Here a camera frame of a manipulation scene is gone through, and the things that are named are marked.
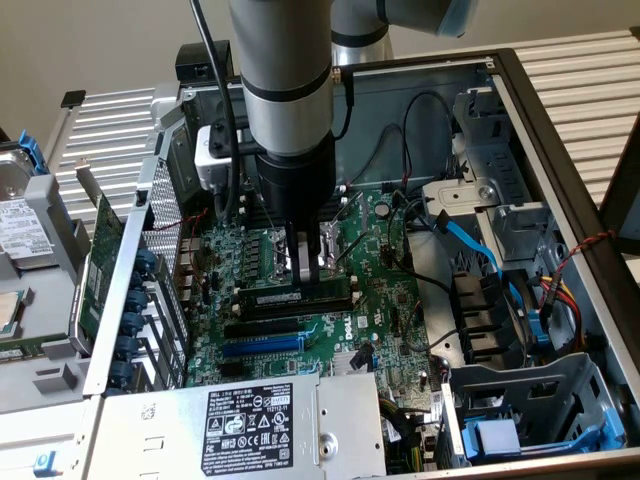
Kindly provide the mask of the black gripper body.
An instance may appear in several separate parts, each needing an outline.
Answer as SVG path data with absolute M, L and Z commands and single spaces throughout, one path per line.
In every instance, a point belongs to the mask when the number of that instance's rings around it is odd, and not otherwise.
M 268 207 L 297 232 L 318 235 L 319 211 L 333 195 L 336 183 L 334 136 L 325 136 L 301 155 L 260 154 L 256 167 Z

